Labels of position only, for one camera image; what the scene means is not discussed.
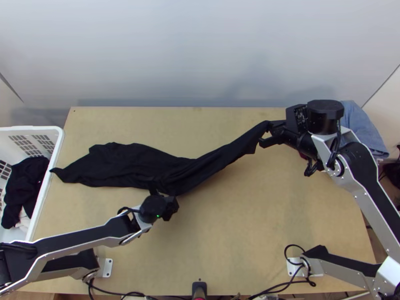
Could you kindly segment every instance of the wire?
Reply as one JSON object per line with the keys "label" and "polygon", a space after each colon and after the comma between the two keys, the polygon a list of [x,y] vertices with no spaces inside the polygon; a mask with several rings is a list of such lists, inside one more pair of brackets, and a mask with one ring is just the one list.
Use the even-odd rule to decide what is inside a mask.
{"label": "wire", "polygon": [[186,299],[186,298],[184,298],[184,297],[181,297],[181,296],[167,296],[167,297],[178,298],[178,299],[182,299],[182,300],[188,300],[188,299]]}
{"label": "wire", "polygon": [[291,260],[288,258],[286,252],[288,251],[288,249],[289,249],[290,247],[297,247],[297,248],[299,248],[301,251],[303,251],[303,253],[306,252],[306,250],[304,250],[303,247],[300,247],[299,245],[296,245],[296,244],[289,244],[289,245],[287,245],[287,246],[284,248],[284,250],[283,250],[284,258],[285,258],[290,264],[292,264],[292,265],[295,265],[295,266],[304,266],[304,267],[305,267],[304,263],[302,263],[302,262],[293,262],[293,261],[291,261]]}
{"label": "wire", "polygon": [[336,157],[338,156],[338,151],[339,151],[339,147],[340,147],[340,143],[341,143],[341,139],[342,139],[340,119],[337,120],[336,126],[337,126],[336,138],[333,140],[332,145],[330,146],[331,153],[330,153],[329,159],[326,163],[326,166],[328,168],[331,168],[332,170],[335,169],[335,161],[336,161]]}
{"label": "wire", "polygon": [[304,170],[304,176],[310,177],[317,171],[317,168],[318,168],[318,161],[313,165],[313,159],[309,157],[307,167]]}
{"label": "wire", "polygon": [[[287,246],[285,247],[283,254],[284,254],[286,260],[287,260],[289,263],[291,263],[292,265],[299,266],[299,267],[297,268],[296,272],[294,272],[294,274],[293,274],[293,276],[291,277],[290,281],[288,281],[288,282],[283,282],[283,283],[274,285],[274,286],[272,286],[272,287],[270,287],[270,288],[268,288],[268,289],[266,289],[266,290],[263,290],[262,292],[259,292],[259,293],[257,293],[257,294],[254,294],[254,295],[248,297],[249,300],[253,300],[254,298],[257,298],[257,297],[259,297],[259,296],[261,296],[261,295],[265,295],[265,294],[278,294],[278,293],[283,292],[284,290],[286,290],[286,289],[287,289],[290,285],[292,285],[292,284],[305,284],[305,283],[307,283],[307,284],[309,284],[309,285],[312,286],[312,287],[317,286],[317,284],[316,284],[315,282],[313,282],[313,281],[311,281],[311,280],[309,279],[311,273],[310,273],[310,264],[308,263],[308,261],[306,261],[305,259],[303,259],[303,262],[300,262],[300,263],[299,263],[299,262],[292,262],[292,261],[290,261],[290,260],[288,259],[288,256],[287,256],[286,252],[287,252],[287,250],[288,250],[290,247],[297,247],[297,248],[301,249],[301,250],[303,251],[303,253],[305,252],[304,249],[303,249],[302,247],[300,247],[299,245],[296,245],[296,244],[290,244],[290,245],[287,245]],[[305,278],[305,280],[294,281],[294,280],[295,280],[295,277],[296,277],[296,275],[297,275],[297,273],[299,273],[300,270],[301,270],[302,268],[305,268],[305,267],[308,268],[308,274],[307,274],[307,277]]]}
{"label": "wire", "polygon": [[123,211],[128,211],[128,213],[140,213],[141,212],[139,209],[134,209],[131,207],[124,206],[124,207],[121,207],[120,209],[118,209],[117,215],[119,215]]}
{"label": "wire", "polygon": [[139,291],[130,291],[128,293],[120,293],[120,292],[113,292],[113,291],[101,289],[101,288],[93,285],[93,281],[94,280],[95,279],[93,278],[89,282],[85,282],[87,284],[87,286],[88,286],[88,295],[89,295],[90,300],[95,300],[93,298],[93,295],[92,295],[92,289],[97,290],[97,291],[102,292],[102,293],[105,293],[105,294],[109,294],[109,295],[122,296],[121,300],[123,300],[127,296],[146,297],[145,294],[143,294],[143,293],[141,293]]}

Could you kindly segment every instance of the metal bracket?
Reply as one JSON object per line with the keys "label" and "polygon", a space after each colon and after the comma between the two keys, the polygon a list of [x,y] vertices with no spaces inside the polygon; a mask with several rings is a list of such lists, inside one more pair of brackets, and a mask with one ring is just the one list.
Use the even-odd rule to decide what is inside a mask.
{"label": "metal bracket", "polygon": [[113,269],[113,260],[111,258],[97,258],[100,270],[97,271],[97,278],[108,278]]}
{"label": "metal bracket", "polygon": [[[301,263],[302,260],[300,259],[300,257],[288,257],[288,259],[295,263]],[[297,269],[299,268],[298,265],[294,265],[291,264],[290,262],[286,261],[286,267],[287,267],[287,274],[292,277],[294,273],[296,273]],[[306,267],[303,267],[300,271],[298,271],[298,273],[296,274],[296,277],[307,277],[308,274],[308,270]],[[323,273],[321,274],[311,274],[310,277],[321,277],[324,276]]]}

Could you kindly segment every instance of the blue towel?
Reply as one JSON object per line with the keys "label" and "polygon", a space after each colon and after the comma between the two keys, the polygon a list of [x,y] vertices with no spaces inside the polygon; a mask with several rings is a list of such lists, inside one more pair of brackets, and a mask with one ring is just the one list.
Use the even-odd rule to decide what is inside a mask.
{"label": "blue towel", "polygon": [[[372,124],[368,115],[354,101],[342,101],[344,106],[344,116],[340,119],[340,125],[351,129],[365,144],[376,159],[385,159],[389,152],[385,147],[384,141],[378,130]],[[344,146],[346,140],[342,139],[340,145]]]}

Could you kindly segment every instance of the white backdrop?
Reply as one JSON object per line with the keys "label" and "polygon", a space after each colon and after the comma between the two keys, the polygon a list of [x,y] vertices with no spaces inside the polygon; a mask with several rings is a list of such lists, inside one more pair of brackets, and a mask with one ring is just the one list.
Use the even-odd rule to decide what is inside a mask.
{"label": "white backdrop", "polygon": [[0,0],[0,72],[30,110],[15,117],[49,124],[74,105],[362,105],[400,63],[399,11],[398,0]]}

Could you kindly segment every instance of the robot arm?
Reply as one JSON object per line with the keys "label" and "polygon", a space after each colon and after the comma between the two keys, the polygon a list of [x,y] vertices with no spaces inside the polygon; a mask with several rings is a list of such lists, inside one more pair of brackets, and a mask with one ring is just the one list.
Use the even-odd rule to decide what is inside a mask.
{"label": "robot arm", "polygon": [[[370,150],[348,128],[340,127],[343,106],[333,100],[313,100],[286,110],[286,121],[272,122],[272,137],[260,140],[263,148],[286,144],[309,159],[304,175],[325,170],[332,180],[350,192],[375,231],[388,257],[370,264],[330,254],[316,246],[293,262],[306,260],[301,274],[327,274],[363,289],[376,298],[400,297],[400,216],[378,181],[378,168]],[[339,148],[339,141],[346,145]],[[294,273],[288,264],[288,272]]]}
{"label": "robot arm", "polygon": [[104,225],[34,242],[3,243],[0,251],[0,296],[30,282],[71,276],[84,282],[98,275],[101,265],[94,247],[124,246],[147,233],[153,223],[169,221],[178,211],[177,199],[154,194],[136,207],[123,207]]}

